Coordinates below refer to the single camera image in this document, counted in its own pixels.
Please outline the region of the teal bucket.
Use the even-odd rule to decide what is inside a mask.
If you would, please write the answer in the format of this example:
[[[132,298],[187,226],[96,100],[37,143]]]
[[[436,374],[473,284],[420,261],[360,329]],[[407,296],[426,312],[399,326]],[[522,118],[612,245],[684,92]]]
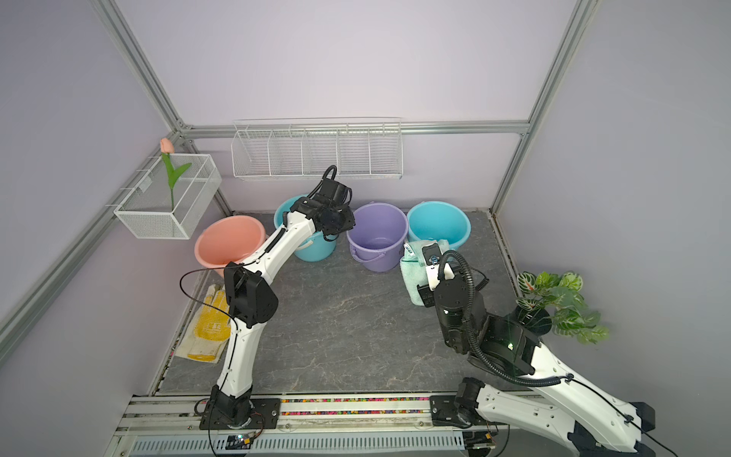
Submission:
[[[279,228],[284,224],[285,213],[290,211],[291,207],[299,198],[300,195],[293,196],[280,205],[273,217],[275,228]],[[331,256],[334,253],[336,246],[337,243],[335,241],[327,241],[321,232],[316,232],[302,243],[302,245],[295,251],[294,255],[305,262],[320,262]]]
[[[409,241],[445,240],[451,249],[468,241],[471,222],[466,213],[447,202],[426,201],[407,213]]]

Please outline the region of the mint green cloth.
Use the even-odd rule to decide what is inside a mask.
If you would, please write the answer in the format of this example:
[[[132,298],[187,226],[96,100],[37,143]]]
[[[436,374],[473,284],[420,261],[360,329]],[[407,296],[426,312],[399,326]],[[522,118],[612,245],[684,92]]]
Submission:
[[[449,250],[449,242],[445,239],[410,241],[404,244],[400,269],[411,303],[416,306],[426,306],[420,289],[426,288],[427,291],[432,292],[438,284],[438,267],[434,267],[429,256],[424,255],[424,248],[432,245],[439,249],[440,253],[437,258]]]

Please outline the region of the purple bucket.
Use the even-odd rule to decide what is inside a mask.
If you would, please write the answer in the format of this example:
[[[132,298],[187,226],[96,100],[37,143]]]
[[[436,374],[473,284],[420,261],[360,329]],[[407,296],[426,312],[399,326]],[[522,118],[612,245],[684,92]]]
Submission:
[[[351,257],[371,272],[389,272],[404,254],[407,215],[388,203],[373,202],[354,211],[355,226],[346,233]]]

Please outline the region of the pink plastic bucket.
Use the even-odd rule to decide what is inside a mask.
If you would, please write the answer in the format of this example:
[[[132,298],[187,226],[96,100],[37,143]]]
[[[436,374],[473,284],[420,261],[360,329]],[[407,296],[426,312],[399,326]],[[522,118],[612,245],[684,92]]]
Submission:
[[[221,219],[206,228],[198,237],[194,255],[204,268],[213,268],[223,275],[223,268],[255,253],[267,239],[264,225],[247,215]]]

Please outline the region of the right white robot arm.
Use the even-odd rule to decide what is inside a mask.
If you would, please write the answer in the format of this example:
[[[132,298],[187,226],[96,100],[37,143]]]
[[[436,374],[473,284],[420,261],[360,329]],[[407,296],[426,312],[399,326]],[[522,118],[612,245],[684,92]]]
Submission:
[[[489,313],[479,289],[460,275],[417,291],[425,306],[436,310],[449,348],[474,367],[540,395],[530,400],[466,377],[453,396],[431,397],[434,426],[502,423],[558,443],[575,456],[654,455],[645,442],[656,425],[653,407],[613,397],[560,361],[542,341],[546,312]]]

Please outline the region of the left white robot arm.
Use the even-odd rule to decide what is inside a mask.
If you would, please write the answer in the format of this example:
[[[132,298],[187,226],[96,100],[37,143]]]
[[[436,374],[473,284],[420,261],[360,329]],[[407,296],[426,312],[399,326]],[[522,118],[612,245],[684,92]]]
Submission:
[[[211,391],[211,415],[218,413],[231,428],[243,428],[253,415],[253,364],[266,324],[279,299],[271,287],[279,270],[310,236],[327,241],[355,226],[351,188],[324,178],[283,214],[283,223],[251,256],[224,268],[231,333],[224,369]]]

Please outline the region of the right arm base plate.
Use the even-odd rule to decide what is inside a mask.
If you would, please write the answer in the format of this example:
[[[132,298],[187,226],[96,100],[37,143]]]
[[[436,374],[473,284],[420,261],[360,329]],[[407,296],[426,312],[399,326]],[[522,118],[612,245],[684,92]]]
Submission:
[[[436,394],[430,396],[429,413],[434,427],[451,427],[466,430],[467,428],[487,428],[498,426],[483,419],[476,411],[459,406],[455,394]]]

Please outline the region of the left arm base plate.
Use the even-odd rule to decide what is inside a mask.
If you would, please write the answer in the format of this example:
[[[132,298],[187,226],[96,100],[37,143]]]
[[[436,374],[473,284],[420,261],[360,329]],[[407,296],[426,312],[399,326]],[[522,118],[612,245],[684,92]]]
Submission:
[[[282,401],[274,397],[252,398],[246,414],[230,419],[218,407],[207,406],[201,414],[199,430],[275,430]]]

